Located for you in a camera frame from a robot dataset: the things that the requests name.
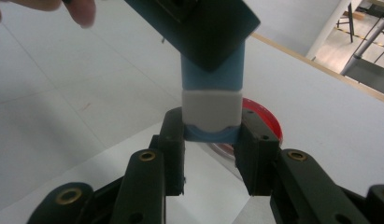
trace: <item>red object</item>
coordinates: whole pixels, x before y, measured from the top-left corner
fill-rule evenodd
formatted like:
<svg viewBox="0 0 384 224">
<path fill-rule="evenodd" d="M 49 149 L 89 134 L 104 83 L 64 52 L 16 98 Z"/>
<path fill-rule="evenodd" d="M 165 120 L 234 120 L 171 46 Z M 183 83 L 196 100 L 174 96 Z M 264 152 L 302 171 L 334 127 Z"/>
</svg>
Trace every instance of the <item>red object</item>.
<svg viewBox="0 0 384 224">
<path fill-rule="evenodd" d="M 264 123 L 273 131 L 276 137 L 279 139 L 279 143 L 282 143 L 282 130 L 276 117 L 264 106 L 251 101 L 250 99 L 243 98 L 242 107 L 250 109 L 261 117 Z"/>
</svg>

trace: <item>human hand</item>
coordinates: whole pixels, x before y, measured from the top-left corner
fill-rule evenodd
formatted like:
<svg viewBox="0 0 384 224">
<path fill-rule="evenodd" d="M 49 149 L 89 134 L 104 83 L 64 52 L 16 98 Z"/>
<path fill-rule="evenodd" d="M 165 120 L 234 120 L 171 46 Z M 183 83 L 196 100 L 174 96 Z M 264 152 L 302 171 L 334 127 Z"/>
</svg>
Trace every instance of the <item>human hand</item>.
<svg viewBox="0 0 384 224">
<path fill-rule="evenodd" d="M 61 5 L 61 0 L 8 0 L 24 7 L 43 11 L 53 11 Z M 92 26 L 95 18 L 94 0 L 64 0 L 72 19 L 83 28 Z"/>
</svg>

